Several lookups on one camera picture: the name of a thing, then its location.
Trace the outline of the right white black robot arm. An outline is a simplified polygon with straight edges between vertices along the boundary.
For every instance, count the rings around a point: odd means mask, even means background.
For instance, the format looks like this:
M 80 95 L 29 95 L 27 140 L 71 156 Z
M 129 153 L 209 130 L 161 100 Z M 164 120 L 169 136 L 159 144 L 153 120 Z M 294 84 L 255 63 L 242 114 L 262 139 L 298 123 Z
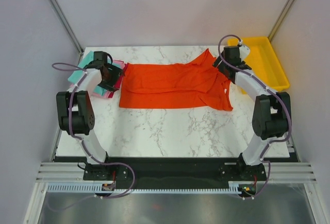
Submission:
M 222 165 L 229 180 L 266 179 L 263 159 L 273 143 L 283 142 L 291 127 L 291 102 L 287 92 L 277 92 L 261 81 L 245 62 L 250 49 L 245 45 L 226 46 L 213 63 L 228 80 L 242 88 L 254 101 L 254 134 L 234 165 Z

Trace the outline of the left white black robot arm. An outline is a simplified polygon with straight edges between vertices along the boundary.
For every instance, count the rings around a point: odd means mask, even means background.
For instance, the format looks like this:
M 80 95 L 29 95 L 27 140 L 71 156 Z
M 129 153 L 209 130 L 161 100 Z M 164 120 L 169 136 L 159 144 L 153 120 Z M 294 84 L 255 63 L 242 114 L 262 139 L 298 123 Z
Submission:
M 121 84 L 125 67 L 114 63 L 105 51 L 94 51 L 79 65 L 63 64 L 62 71 L 72 72 L 70 88 L 56 95 L 59 127 L 76 139 L 86 155 L 84 180 L 115 181 L 124 167 L 108 163 L 108 153 L 94 132 L 95 115 L 91 95 L 112 96 Z

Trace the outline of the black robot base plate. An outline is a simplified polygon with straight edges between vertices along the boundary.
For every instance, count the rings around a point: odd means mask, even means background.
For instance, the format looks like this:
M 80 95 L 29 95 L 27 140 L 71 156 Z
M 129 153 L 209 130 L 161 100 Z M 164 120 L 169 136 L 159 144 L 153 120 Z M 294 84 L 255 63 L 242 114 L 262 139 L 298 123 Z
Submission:
M 220 172 L 222 165 L 234 165 L 237 158 L 151 158 L 117 157 L 108 163 L 123 166 L 115 182 L 122 188 L 154 186 L 159 188 L 221 188 L 231 181 Z M 259 178 L 247 182 L 264 181 Z

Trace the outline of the orange t-shirt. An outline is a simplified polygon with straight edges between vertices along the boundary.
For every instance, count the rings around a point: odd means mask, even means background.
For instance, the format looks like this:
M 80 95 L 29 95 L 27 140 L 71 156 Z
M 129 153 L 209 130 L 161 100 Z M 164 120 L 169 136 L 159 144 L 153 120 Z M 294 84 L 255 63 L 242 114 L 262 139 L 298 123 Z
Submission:
M 121 86 L 119 106 L 127 109 L 233 109 L 230 81 L 212 64 L 206 49 L 189 63 L 129 64 Z

